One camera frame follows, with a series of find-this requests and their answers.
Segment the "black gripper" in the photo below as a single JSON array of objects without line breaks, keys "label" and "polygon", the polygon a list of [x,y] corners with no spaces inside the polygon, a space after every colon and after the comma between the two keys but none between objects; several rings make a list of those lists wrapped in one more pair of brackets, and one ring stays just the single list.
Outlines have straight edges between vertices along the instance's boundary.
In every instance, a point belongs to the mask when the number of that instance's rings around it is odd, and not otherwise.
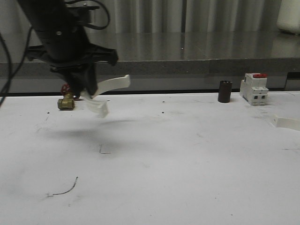
[{"label": "black gripper", "polygon": [[81,56],[71,60],[54,60],[42,45],[30,47],[27,56],[30,61],[37,59],[46,62],[51,66],[52,72],[61,74],[76,98],[79,98],[84,90],[90,96],[96,93],[98,89],[94,65],[96,62],[114,66],[118,61],[116,50],[95,44],[88,44]]}]

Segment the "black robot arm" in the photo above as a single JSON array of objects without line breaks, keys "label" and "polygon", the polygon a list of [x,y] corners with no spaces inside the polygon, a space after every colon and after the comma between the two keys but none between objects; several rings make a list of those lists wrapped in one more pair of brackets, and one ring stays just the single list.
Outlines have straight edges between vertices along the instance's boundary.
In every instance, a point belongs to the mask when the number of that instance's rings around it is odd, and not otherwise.
[{"label": "black robot arm", "polygon": [[86,91],[91,98],[97,94],[95,63],[114,66],[118,61],[116,50],[90,42],[85,28],[95,30],[107,26],[90,23],[90,11],[106,6],[71,7],[74,1],[20,0],[18,4],[25,13],[41,45],[28,48],[29,60],[41,60],[50,66],[50,71],[66,81],[78,97]]}]

